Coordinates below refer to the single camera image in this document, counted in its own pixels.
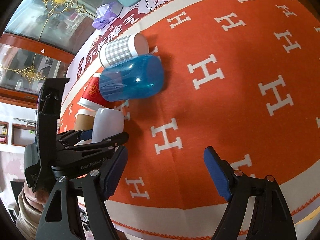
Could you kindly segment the person's left hand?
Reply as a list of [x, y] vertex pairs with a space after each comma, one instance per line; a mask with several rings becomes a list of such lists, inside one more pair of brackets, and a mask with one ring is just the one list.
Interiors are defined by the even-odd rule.
[[23, 192], [25, 198], [30, 206], [34, 209], [42, 212], [44, 210], [44, 206], [48, 201], [49, 193], [44, 190], [33, 192], [32, 188], [28, 187], [27, 182], [24, 182]]

